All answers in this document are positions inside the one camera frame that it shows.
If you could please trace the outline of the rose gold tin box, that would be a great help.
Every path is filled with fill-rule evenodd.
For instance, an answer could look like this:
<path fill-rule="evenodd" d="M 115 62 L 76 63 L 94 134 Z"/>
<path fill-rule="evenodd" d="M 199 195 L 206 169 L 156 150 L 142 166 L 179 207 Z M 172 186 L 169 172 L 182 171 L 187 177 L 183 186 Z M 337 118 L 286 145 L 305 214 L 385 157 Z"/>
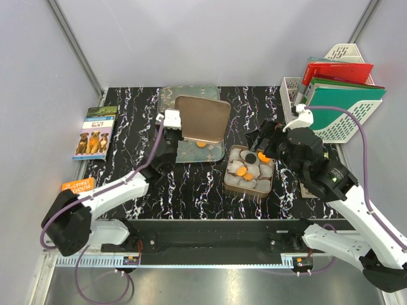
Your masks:
<path fill-rule="evenodd" d="M 223 178 L 224 189 L 248 196 L 266 198 L 273 184 L 275 160 L 260 150 L 252 152 L 246 146 L 231 147 Z"/>

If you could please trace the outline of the black sandwich cookie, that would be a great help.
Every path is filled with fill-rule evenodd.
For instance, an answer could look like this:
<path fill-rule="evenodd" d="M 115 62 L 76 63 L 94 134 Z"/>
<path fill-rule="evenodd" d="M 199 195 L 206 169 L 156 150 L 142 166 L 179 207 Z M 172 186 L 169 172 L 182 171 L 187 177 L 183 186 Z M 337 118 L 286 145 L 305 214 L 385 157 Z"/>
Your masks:
<path fill-rule="evenodd" d="M 257 157 L 255 154 L 249 152 L 245 155 L 245 162 L 248 164 L 255 164 L 257 162 Z"/>

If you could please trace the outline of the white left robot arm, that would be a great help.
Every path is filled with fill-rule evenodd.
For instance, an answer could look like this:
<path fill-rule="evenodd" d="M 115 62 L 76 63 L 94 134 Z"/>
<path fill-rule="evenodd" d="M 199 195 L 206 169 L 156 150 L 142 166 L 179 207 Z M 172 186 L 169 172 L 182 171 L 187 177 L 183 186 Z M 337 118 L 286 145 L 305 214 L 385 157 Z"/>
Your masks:
<path fill-rule="evenodd" d="M 124 252 L 138 249 L 138 230 L 129 221 L 101 217 L 153 190 L 174 168 L 182 138 L 180 130 L 160 126 L 149 157 L 135 170 L 82 194 L 61 191 L 41 223 L 41 246 L 64 257 L 90 245 L 112 245 Z"/>

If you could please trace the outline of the orange fish-shaped cookie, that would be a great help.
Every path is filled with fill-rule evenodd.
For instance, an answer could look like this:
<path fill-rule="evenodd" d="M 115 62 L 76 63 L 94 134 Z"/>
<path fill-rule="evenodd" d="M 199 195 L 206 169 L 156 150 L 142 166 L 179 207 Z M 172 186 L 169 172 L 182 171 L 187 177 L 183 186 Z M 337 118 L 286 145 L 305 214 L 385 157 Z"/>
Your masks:
<path fill-rule="evenodd" d="M 243 178 L 244 178 L 246 181 L 251 181 L 251 180 L 254 178 L 254 176 L 253 176 L 252 173 L 247 172 L 247 173 L 243 176 Z"/>

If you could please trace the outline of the orange round striped cookie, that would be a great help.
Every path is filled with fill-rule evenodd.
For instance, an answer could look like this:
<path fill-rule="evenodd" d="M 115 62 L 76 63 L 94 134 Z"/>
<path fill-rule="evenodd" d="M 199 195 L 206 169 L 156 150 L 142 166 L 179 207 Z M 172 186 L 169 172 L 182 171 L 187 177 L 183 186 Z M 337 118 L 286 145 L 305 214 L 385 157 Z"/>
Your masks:
<path fill-rule="evenodd" d="M 242 166 L 237 169 L 236 175 L 239 177 L 243 177 L 247 173 L 247 168 L 245 166 Z"/>

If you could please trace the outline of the orange flower-shaped cookie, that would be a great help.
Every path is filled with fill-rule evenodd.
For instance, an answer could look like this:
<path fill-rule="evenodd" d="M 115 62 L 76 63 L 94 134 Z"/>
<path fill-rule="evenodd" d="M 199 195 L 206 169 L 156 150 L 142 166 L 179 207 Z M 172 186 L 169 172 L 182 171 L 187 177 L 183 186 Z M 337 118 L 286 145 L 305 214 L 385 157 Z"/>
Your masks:
<path fill-rule="evenodd" d="M 265 156 L 262 152 L 258 153 L 258 158 L 259 158 L 260 161 L 262 161 L 264 163 L 269 163 L 270 162 L 270 158 Z"/>

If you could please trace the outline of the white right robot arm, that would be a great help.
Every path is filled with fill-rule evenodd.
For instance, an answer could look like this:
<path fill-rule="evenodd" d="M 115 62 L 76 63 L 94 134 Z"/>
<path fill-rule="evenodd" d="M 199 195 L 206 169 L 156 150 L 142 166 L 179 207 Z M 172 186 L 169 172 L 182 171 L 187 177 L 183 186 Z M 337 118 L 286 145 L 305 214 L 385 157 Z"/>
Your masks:
<path fill-rule="evenodd" d="M 332 255 L 360 270 L 384 292 L 406 288 L 406 238 L 375 209 L 349 169 L 325 157 L 322 140 L 311 129 L 291 129 L 266 120 L 245 138 L 250 151 L 267 141 L 263 154 L 296 173 L 310 193 L 328 203 L 362 236 L 354 240 L 301 219 L 289 232 L 294 251 L 311 248 Z"/>

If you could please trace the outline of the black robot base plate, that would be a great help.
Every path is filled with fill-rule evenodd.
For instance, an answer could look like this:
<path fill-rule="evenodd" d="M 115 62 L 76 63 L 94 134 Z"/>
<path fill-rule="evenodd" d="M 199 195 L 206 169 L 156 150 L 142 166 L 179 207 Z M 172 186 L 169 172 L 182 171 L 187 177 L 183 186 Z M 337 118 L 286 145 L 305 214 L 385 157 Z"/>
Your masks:
<path fill-rule="evenodd" d="M 282 263 L 281 254 L 306 253 L 292 232 L 310 221 L 300 220 L 131 220 L 129 246 L 105 242 L 103 252 L 130 254 L 141 245 L 143 265 L 267 266 Z"/>

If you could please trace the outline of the rose gold tin lid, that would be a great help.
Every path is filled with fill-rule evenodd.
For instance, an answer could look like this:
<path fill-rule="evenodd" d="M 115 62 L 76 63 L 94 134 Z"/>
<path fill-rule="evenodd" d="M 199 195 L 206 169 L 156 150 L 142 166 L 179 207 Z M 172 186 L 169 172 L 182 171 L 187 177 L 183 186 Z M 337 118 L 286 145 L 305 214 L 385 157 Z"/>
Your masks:
<path fill-rule="evenodd" d="M 180 112 L 184 139 L 208 144 L 223 141 L 231 113 L 228 102 L 181 95 L 174 107 Z"/>

